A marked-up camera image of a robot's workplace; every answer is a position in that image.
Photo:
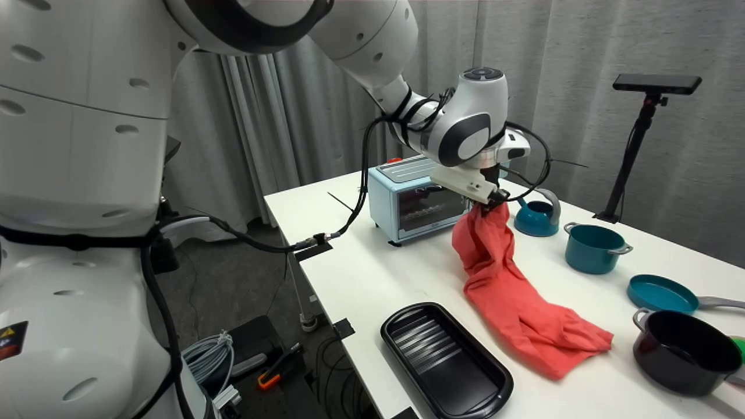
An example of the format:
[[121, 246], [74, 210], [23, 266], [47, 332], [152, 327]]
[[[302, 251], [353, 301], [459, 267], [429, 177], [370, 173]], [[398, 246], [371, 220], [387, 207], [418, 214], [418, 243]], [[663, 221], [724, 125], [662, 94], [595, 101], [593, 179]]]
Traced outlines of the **red shirt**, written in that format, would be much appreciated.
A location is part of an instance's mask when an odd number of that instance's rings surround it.
[[613, 334], [540, 295], [514, 262], [509, 218], [505, 205], [474, 204], [456, 223], [450, 242], [467, 276], [463, 293], [508, 354], [559, 381], [609, 352]]

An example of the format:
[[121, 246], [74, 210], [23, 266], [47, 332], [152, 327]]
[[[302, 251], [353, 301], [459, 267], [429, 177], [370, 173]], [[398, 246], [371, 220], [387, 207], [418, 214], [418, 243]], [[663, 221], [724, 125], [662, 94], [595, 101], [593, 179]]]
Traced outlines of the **teal kettle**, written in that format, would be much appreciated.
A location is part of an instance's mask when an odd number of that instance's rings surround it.
[[560, 201], [553, 191], [548, 189], [535, 189], [548, 201], [525, 201], [518, 199], [520, 209], [514, 220], [516, 230], [533, 237], [551, 237], [559, 230], [559, 221], [562, 213]]

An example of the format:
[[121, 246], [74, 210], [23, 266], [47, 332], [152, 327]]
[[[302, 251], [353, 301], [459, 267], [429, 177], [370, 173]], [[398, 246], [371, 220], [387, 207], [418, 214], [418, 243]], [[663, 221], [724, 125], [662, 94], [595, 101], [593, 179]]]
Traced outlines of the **toaster oven door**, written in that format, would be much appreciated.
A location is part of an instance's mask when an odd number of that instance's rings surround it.
[[471, 202], [435, 183], [397, 194], [398, 241], [412, 239], [454, 225], [471, 210]]

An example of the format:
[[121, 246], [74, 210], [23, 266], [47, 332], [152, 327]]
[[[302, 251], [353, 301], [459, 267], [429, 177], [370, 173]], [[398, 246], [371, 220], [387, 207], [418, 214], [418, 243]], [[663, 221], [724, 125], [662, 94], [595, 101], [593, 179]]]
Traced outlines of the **light blue toaster oven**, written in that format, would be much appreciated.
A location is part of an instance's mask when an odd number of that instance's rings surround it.
[[430, 159], [424, 156], [415, 156], [405, 159], [392, 159], [385, 164], [369, 169], [367, 197], [369, 199], [370, 217], [375, 222], [375, 225], [388, 237], [389, 244], [400, 245], [403, 242], [417, 238], [413, 237], [402, 242], [398, 241], [398, 221], [396, 220], [398, 209], [397, 194], [405, 189], [412, 189], [430, 182], [434, 183], [430, 178], [430, 174], [434, 168], [435, 163]]

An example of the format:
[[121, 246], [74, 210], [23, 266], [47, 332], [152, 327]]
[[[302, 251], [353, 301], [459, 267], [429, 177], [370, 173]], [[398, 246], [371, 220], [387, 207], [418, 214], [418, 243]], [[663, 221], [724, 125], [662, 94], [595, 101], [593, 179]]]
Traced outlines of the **teal pot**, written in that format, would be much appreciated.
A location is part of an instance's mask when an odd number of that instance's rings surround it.
[[569, 222], [564, 225], [567, 239], [567, 264], [585, 274], [607, 274], [613, 271], [621, 255], [634, 247], [614, 230], [597, 225]]

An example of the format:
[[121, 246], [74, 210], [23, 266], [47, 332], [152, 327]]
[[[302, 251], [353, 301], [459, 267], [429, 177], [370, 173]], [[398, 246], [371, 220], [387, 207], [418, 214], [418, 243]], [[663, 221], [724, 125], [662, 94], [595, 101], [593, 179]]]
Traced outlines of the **grey curtain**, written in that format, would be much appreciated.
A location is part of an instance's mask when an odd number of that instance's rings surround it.
[[[441, 93], [457, 74], [506, 74], [509, 119], [543, 137], [559, 198], [604, 209], [643, 95], [619, 74], [689, 74], [647, 130], [622, 223], [745, 267], [745, 0], [413, 2], [418, 46], [404, 77]], [[361, 167], [377, 106], [309, 39], [276, 55], [196, 51], [176, 75], [170, 136], [182, 144], [164, 194], [244, 226], [264, 196]]]

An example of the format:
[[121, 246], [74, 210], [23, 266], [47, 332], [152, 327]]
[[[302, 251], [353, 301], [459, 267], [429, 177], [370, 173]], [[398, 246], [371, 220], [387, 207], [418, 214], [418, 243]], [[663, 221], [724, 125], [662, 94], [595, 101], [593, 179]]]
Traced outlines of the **black baking tray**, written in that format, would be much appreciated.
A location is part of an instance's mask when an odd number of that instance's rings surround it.
[[491, 419], [513, 393], [513, 375], [439, 303], [401, 308], [381, 337], [437, 419]]

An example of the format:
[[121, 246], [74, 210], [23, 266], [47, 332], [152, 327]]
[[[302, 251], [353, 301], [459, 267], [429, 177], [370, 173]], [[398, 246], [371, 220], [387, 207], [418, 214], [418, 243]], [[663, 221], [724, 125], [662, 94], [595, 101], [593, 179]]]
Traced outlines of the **teal frying pan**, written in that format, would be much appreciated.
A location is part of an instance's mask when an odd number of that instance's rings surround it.
[[654, 311], [673, 311], [691, 315], [699, 310], [739, 308], [745, 310], [745, 301], [729, 298], [697, 296], [689, 288], [655, 274], [633, 276], [626, 286], [626, 296], [639, 308]]

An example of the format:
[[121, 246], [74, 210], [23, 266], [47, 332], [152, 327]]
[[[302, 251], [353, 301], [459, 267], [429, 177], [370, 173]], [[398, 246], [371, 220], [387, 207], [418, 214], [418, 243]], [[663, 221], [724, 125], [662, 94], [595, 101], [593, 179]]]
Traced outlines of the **black pot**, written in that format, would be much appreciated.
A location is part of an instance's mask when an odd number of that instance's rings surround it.
[[660, 386], [685, 397], [705, 397], [727, 382], [745, 388], [745, 364], [723, 332], [699, 318], [639, 308], [633, 345], [637, 366]]

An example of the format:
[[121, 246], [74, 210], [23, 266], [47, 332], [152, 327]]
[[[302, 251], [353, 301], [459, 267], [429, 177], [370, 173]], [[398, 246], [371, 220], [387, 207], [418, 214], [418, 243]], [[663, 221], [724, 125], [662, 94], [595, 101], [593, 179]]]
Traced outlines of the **black box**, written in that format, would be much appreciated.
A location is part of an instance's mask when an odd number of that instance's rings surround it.
[[285, 345], [268, 316], [258, 316], [229, 331], [232, 338], [231, 377], [239, 379], [271, 366]]

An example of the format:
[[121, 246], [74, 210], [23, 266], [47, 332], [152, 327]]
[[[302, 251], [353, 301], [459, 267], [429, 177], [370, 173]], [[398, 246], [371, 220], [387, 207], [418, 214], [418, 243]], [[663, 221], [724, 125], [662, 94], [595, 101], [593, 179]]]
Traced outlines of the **orange and black clamp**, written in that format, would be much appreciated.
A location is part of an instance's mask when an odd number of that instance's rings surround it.
[[293, 369], [303, 361], [304, 347], [300, 342], [285, 350], [269, 368], [257, 378], [257, 387], [261, 392], [268, 392], [283, 378], [290, 375]]

